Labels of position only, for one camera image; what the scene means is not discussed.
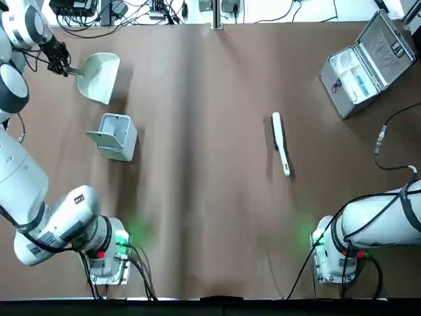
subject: white brush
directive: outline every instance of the white brush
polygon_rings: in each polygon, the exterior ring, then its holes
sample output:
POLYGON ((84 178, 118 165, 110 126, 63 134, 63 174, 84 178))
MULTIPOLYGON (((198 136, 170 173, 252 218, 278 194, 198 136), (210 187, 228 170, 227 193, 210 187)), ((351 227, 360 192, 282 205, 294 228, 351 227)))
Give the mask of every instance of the white brush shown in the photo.
POLYGON ((286 176, 290 175, 287 155, 285 153, 284 127, 282 126, 281 115, 278 112, 272 114, 272 129, 274 133, 275 148, 281 156, 282 168, 286 176))

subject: brown table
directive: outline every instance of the brown table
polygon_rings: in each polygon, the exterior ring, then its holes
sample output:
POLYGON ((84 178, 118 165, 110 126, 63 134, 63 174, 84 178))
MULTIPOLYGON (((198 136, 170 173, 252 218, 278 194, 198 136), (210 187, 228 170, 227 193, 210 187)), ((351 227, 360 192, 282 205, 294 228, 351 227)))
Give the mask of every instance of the brown table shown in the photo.
MULTIPOLYGON (((373 149, 382 122, 421 100, 420 65, 347 121, 319 80, 326 57, 352 43, 364 25, 127 27, 92 40, 57 30, 74 66, 100 51, 116 53, 122 64, 108 107, 84 99, 74 78, 50 74, 45 65, 37 74, 26 71, 24 145, 49 175, 47 202, 81 184, 95 187, 103 213, 121 218, 149 254, 161 297, 286 296, 322 216, 360 194, 398 188, 410 176, 377 169, 373 149), (84 135, 107 111, 125 111, 137 126, 132 163, 103 159, 84 135), (274 153, 273 111, 284 117, 291 179, 274 153)), ((384 163, 417 165, 418 113, 393 121, 384 163)), ((17 136, 20 125, 13 123, 17 136)), ((2 299, 90 296, 77 255, 26 267, 14 255, 14 229, 5 219, 0 231, 2 299)), ((372 253, 384 272, 383 296, 421 295, 419 248, 372 253)), ((293 297, 312 297, 309 267, 293 297)), ((370 297, 375 286, 368 265, 349 296, 370 297)), ((338 286, 317 291, 337 297, 338 286)), ((143 295, 136 271, 128 286, 109 295, 143 295)))

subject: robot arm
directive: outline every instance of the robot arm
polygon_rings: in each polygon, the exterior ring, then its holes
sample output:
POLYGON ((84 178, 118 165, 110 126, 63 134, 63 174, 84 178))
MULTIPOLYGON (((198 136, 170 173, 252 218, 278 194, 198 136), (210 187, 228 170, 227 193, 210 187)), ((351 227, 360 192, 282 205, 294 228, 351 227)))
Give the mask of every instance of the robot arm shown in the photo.
POLYGON ((66 44, 57 40, 35 0, 7 0, 9 11, 1 15, 0 27, 13 47, 25 51, 39 46, 47 56, 48 69, 67 76, 64 68, 70 64, 66 44))
POLYGON ((29 100, 22 74, 11 62, 12 47, 27 51, 39 46, 49 70, 67 76, 70 55, 57 41, 34 0, 7 0, 0 20, 0 215, 15 228, 14 250, 25 265, 37 265, 63 252, 84 251, 96 284, 126 284, 129 234, 115 218, 99 216, 99 196, 80 186, 48 206, 48 177, 20 142, 6 132, 7 121, 29 100))
MULTIPOLYGON (((336 218, 324 217, 310 236, 313 246, 327 229, 314 249, 313 260, 318 281, 342 283, 346 257, 345 281, 351 282, 355 278, 357 269, 357 250, 421 244, 419 190, 421 190, 421 180, 409 186, 408 192, 417 192, 408 194, 407 199, 402 194, 368 197, 350 203, 336 218)), ((388 193, 402 192, 403 189, 398 189, 388 193)))

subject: dustpan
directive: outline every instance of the dustpan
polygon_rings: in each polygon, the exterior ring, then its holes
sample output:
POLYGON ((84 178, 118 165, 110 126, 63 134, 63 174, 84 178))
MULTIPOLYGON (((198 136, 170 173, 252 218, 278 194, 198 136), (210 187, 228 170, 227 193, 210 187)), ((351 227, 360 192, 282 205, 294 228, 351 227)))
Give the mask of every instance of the dustpan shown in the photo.
POLYGON ((78 77, 78 89, 88 99, 108 105, 116 81, 120 58, 112 53, 91 55, 79 68, 67 67, 69 74, 78 77))

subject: small trash bin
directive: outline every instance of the small trash bin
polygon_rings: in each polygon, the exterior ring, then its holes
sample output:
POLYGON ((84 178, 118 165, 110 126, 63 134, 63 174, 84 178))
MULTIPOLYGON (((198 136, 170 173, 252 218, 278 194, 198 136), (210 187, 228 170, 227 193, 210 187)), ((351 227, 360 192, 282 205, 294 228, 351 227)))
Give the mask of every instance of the small trash bin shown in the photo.
POLYGON ((97 132, 86 132, 103 157, 132 161, 137 140, 137 130, 128 115, 105 113, 97 132))

